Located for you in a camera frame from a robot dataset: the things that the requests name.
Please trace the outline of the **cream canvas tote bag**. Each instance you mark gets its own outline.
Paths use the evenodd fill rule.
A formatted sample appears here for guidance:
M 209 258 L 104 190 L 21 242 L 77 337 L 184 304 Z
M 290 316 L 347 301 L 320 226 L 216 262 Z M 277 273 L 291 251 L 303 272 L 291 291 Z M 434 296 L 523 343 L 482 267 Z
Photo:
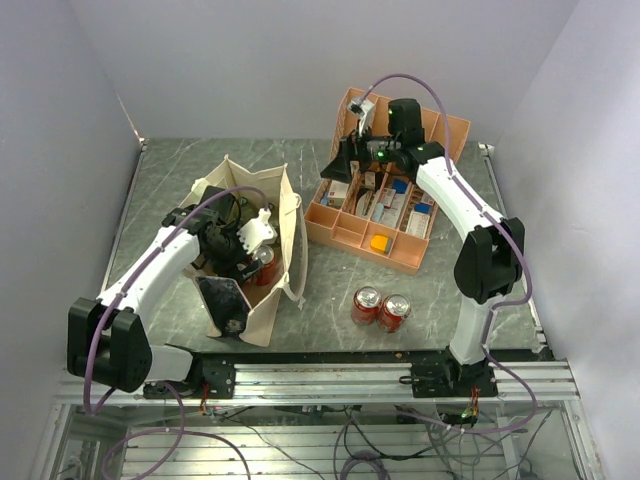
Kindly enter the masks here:
M 308 240 L 303 226 L 301 196 L 294 192 L 285 164 L 251 172 L 225 156 L 208 175 L 194 181 L 181 205 L 199 202 L 208 187 L 223 190 L 236 187 L 236 196 L 244 196 L 258 208 L 257 218 L 241 226 L 236 235 L 240 246 L 253 254 L 270 246 L 276 253 L 276 274 L 265 286 L 240 288 L 241 304 L 248 307 L 246 326 L 239 340 L 267 347 L 276 322 L 282 295 L 303 306 L 309 265 Z

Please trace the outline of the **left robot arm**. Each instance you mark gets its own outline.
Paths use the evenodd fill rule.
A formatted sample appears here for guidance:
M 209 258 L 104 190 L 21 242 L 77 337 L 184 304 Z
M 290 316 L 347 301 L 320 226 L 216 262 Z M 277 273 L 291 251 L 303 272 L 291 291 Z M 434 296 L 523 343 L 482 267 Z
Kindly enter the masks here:
M 153 345 L 146 322 L 170 284 L 196 270 L 195 284 L 211 319 L 224 336 L 246 330 L 250 304 L 242 288 L 263 269 L 257 250 L 271 243 L 271 208 L 247 221 L 237 188 L 209 187 L 200 201 L 172 210 L 134 265 L 94 300 L 80 298 L 68 312 L 67 370 L 110 392 L 134 392 L 147 384 L 192 397 L 209 379 L 205 356 L 184 347 Z

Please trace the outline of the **clear bottle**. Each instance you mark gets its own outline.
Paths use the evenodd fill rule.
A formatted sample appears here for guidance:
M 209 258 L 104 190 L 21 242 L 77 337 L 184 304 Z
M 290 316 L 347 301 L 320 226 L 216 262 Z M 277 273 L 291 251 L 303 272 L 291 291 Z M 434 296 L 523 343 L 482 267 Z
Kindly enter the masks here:
M 246 197 L 240 197 L 238 199 L 240 216 L 243 219 L 250 219 L 253 216 L 253 205 Z

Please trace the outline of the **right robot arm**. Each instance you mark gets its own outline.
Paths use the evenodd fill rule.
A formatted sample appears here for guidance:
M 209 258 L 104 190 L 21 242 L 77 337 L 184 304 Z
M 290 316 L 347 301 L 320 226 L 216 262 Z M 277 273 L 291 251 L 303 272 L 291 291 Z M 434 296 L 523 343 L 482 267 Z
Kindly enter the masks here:
M 403 382 L 437 396 L 473 388 L 490 394 L 485 353 L 497 306 L 520 280 L 525 228 L 488 205 L 444 151 L 446 118 L 414 99 L 343 98 L 331 162 L 305 215 L 311 239 L 414 274 L 428 231 L 411 229 L 417 196 L 429 195 L 462 240 L 453 275 L 462 294 L 456 331 L 433 368 L 414 367 Z

